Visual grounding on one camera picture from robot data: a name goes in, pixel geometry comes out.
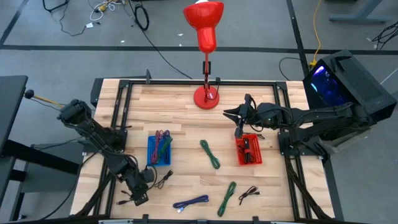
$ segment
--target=red container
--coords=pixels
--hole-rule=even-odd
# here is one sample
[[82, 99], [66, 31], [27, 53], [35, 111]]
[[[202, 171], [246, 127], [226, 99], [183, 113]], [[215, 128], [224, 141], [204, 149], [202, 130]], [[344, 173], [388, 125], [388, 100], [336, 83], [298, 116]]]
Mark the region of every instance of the red container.
[[[240, 151], [241, 148], [244, 149], [244, 141], [243, 141], [244, 138], [249, 139], [249, 150], [253, 158], [253, 162], [248, 164], [244, 163], [244, 154]], [[244, 134], [242, 135], [242, 138], [235, 138], [235, 143], [236, 143], [236, 152], [238, 154], [239, 165], [245, 166], [245, 165], [262, 164], [261, 150], [257, 134]]]

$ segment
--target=wooden tabletop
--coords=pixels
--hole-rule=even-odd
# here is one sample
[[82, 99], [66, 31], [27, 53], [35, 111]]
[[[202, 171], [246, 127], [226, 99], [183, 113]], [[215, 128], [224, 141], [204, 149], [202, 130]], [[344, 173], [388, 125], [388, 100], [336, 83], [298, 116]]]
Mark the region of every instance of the wooden tabletop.
[[[118, 79], [104, 80], [95, 120], [109, 127], [113, 105], [118, 90]], [[239, 166], [234, 143], [235, 124], [222, 115], [223, 110], [244, 103], [244, 95], [252, 95], [257, 104], [275, 103], [274, 92], [270, 86], [220, 86], [220, 102], [212, 110], [201, 110], [193, 102], [194, 85], [134, 85], [127, 117], [128, 137], [125, 153], [137, 157], [140, 169], [147, 164], [147, 138], [158, 129], [170, 130], [172, 141], [172, 160], [169, 167], [158, 167], [159, 178], [170, 169], [174, 175], [165, 182], [164, 188], [148, 191], [149, 201], [136, 207], [133, 202], [116, 205], [128, 196], [125, 183], [116, 184], [111, 218], [142, 218], [149, 214], [150, 219], [186, 220], [293, 220], [289, 186], [284, 158], [280, 155], [277, 130], [264, 129], [265, 140], [259, 140], [262, 165]], [[287, 82], [292, 108], [308, 109], [302, 82]], [[250, 127], [245, 131], [252, 132]], [[220, 160], [221, 167], [216, 170], [199, 142], [206, 139], [213, 154]], [[71, 213], [78, 212], [89, 200], [98, 186], [103, 158], [95, 155], [82, 168], [76, 188]], [[302, 156], [303, 171], [307, 189], [324, 212], [332, 217], [328, 186], [322, 162], [315, 156]], [[230, 198], [225, 214], [220, 218], [217, 210], [221, 205], [228, 185], [235, 181], [236, 192]], [[252, 195], [239, 206], [238, 197], [250, 186], [259, 187], [260, 195]], [[301, 194], [297, 190], [300, 216], [303, 217]], [[210, 201], [190, 205], [181, 213], [172, 207], [175, 202], [190, 200], [208, 195]], [[106, 201], [103, 200], [101, 211]]]

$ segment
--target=green cable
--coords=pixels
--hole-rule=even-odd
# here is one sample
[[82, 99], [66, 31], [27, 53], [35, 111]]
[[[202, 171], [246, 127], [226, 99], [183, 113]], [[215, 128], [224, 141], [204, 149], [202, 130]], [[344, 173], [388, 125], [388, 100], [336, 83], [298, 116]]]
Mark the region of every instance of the green cable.
[[236, 183], [232, 181], [229, 184], [228, 190], [226, 191], [226, 195], [224, 197], [224, 201], [221, 204], [220, 208], [218, 209], [217, 215], [219, 217], [222, 217], [224, 215], [224, 212], [225, 212], [225, 209], [226, 209], [226, 204], [228, 203], [229, 198], [235, 193], [235, 187], [236, 187]]
[[173, 141], [173, 138], [171, 138], [171, 137], [167, 138], [167, 139], [164, 141], [163, 147], [162, 147], [162, 149], [160, 150], [160, 153], [159, 153], [159, 156], [158, 156], [158, 158], [157, 158], [156, 163], [159, 163], [160, 157], [162, 157], [163, 153], [166, 151], [167, 147], [169, 146], [169, 144], [170, 144], [172, 141]]
[[206, 140], [200, 140], [200, 145], [202, 148], [206, 151], [206, 153], [210, 157], [211, 164], [213, 165], [214, 169], [219, 169], [220, 168], [220, 161], [211, 153], [209, 144], [207, 143]]

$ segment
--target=blue cable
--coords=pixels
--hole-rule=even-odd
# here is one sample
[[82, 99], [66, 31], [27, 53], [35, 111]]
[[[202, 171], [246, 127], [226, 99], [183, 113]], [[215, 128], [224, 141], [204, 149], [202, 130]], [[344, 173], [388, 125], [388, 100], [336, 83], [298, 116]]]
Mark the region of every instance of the blue cable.
[[209, 201], [209, 196], [208, 195], [202, 195], [202, 196], [194, 198], [192, 200], [187, 200], [187, 201], [184, 201], [184, 202], [174, 203], [173, 204], [173, 208], [178, 208], [177, 212], [180, 213], [188, 205], [191, 205], [191, 204], [194, 204], [194, 203], [200, 203], [200, 202], [208, 202], [208, 201]]

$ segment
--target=yellow cable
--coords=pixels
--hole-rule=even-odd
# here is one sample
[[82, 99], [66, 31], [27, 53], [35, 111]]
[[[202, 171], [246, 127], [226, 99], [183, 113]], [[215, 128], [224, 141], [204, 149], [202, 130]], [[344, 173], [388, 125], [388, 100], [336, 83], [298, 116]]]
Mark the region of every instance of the yellow cable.
[[317, 64], [317, 54], [318, 54], [318, 51], [321, 49], [321, 40], [318, 37], [317, 25], [315, 23], [316, 18], [317, 18], [317, 12], [318, 12], [318, 9], [319, 9], [319, 5], [321, 4], [321, 1], [322, 0], [319, 0], [319, 2], [318, 2], [318, 5], [317, 5], [317, 8], [315, 9], [315, 12], [313, 14], [313, 20], [312, 20], [313, 30], [315, 31], [315, 37], [317, 37], [317, 41], [318, 41], [318, 49], [315, 52], [315, 54], [313, 55], [313, 60], [310, 63], [311, 66], [315, 66]]
[[59, 103], [57, 103], [57, 102], [54, 102], [54, 101], [52, 101], [52, 100], [46, 99], [46, 98], [44, 98], [44, 97], [34, 95], [33, 98], [36, 98], [36, 99], [38, 99], [38, 100], [41, 100], [41, 101], [44, 101], [44, 102], [47, 102], [47, 103], [52, 103], [52, 104], [54, 104], [54, 105], [57, 105], [57, 106], [63, 108], [63, 106], [62, 106], [61, 104], [59, 104]]

